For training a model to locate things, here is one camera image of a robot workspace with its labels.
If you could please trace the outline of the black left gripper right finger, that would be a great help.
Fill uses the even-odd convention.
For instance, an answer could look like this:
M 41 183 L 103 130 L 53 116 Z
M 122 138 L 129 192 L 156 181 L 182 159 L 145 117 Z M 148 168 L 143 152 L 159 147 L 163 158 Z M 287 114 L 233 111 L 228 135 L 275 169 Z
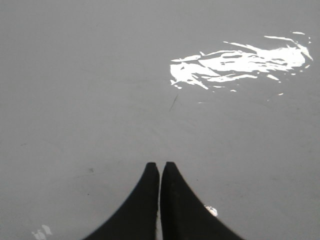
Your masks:
M 241 240 L 198 199 L 174 162 L 165 164 L 160 188 L 164 240 Z

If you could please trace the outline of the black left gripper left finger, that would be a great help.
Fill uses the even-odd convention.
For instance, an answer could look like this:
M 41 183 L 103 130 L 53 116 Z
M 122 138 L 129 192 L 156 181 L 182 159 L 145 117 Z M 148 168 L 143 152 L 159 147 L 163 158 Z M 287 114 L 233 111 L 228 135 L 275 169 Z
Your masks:
M 149 162 L 137 185 L 118 210 L 87 240 L 155 240 L 160 174 Z

